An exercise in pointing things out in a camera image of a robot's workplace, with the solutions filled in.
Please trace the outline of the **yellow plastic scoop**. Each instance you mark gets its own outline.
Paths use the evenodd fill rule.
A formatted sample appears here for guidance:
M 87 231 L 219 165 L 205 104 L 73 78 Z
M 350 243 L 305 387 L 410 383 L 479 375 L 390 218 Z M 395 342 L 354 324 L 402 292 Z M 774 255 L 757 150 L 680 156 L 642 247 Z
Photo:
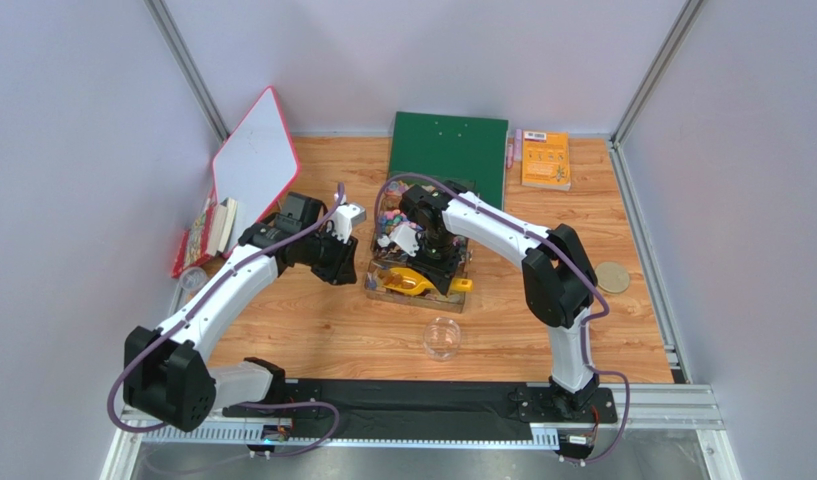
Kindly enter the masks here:
M 469 293 L 473 291 L 473 282 L 467 278 L 456 278 L 446 291 L 439 290 L 432 282 L 419 272 L 407 267 L 393 267 L 380 270 L 378 278 L 385 289 L 408 296 L 420 296 L 427 290 L 436 290 L 443 295 L 451 293 Z

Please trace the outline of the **clear round jar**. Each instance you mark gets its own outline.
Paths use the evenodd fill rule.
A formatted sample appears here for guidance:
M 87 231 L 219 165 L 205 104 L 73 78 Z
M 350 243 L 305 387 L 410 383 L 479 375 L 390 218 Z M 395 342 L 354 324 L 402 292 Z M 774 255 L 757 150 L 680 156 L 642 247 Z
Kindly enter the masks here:
M 423 330 L 423 347 L 426 355 L 436 361 L 453 359 L 461 346 L 462 332 L 459 324 L 451 318 L 437 317 Z

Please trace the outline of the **clear box of star candies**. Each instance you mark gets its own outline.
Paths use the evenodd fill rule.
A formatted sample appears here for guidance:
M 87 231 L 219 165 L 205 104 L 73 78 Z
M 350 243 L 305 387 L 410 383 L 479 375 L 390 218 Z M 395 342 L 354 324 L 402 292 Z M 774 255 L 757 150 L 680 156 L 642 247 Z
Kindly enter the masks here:
M 409 225 L 409 228 L 415 233 L 418 242 L 425 237 L 424 228 L 416 222 L 410 221 L 406 214 L 398 208 L 382 210 L 377 216 L 376 226 L 379 230 L 372 242 L 373 247 L 384 248 L 393 243 L 393 240 L 390 239 L 390 234 L 403 223 Z

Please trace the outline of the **clear box of gummy candies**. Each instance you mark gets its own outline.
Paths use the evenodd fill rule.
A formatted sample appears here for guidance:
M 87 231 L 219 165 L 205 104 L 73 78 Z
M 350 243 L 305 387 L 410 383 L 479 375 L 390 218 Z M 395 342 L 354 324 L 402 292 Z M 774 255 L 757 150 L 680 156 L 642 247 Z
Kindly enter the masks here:
M 477 186 L 476 182 L 470 179 L 451 178 L 431 174 L 429 174 L 429 177 L 439 181 L 442 184 L 445 184 L 456 192 L 474 190 Z M 402 194 L 414 185 L 421 185 L 426 190 L 434 189 L 434 186 L 428 181 L 417 177 L 405 177 L 398 180 L 389 180 L 385 184 L 381 208 L 384 210 L 398 209 Z

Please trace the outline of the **clear box of lollipops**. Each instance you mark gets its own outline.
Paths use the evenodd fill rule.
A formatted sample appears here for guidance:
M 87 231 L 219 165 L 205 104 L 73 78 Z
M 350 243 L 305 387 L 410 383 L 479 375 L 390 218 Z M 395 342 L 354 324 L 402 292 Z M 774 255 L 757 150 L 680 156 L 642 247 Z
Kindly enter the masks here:
M 401 264 L 407 263 L 410 256 L 398 245 L 392 242 L 388 243 L 387 245 L 383 245 L 383 242 L 383 238 L 373 238 L 371 240 L 370 250 L 375 259 L 383 259 L 384 261 Z M 469 241 L 465 237 L 456 236 L 453 240 L 453 246 L 455 247 L 456 253 L 459 255 L 459 263 L 468 264 L 472 259 L 469 249 Z

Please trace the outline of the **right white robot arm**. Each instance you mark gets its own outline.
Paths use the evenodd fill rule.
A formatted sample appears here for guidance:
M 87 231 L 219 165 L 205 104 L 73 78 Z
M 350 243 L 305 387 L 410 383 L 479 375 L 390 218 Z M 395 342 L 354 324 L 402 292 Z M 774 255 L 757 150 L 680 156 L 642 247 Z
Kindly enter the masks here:
M 441 293 L 455 282 L 458 237 L 473 240 L 507 260 L 521 274 L 525 303 L 548 329 L 553 355 L 549 377 L 559 408 L 580 410 L 596 393 L 599 376 L 589 364 L 587 320 L 595 301 L 596 274 L 576 231 L 519 220 L 455 185 L 412 186 L 400 209 L 420 226 L 405 250 L 407 264 Z

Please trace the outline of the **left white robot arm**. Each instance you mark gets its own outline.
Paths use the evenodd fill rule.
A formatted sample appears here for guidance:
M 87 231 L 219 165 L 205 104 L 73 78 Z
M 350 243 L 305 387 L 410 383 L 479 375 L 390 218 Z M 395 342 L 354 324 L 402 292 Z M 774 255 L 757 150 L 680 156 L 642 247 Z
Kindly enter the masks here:
M 290 267 L 308 267 L 334 286 L 354 284 L 358 240 L 352 232 L 365 209 L 338 191 L 326 207 L 292 192 L 280 211 L 252 224 L 231 256 L 179 311 L 156 328 L 136 327 L 124 346 L 124 369 L 107 399 L 107 413 L 125 425 L 115 409 L 123 400 L 183 432 L 198 428 L 215 410 L 267 399 L 281 369 L 257 358 L 233 366 L 207 363 L 219 340 L 254 298 Z

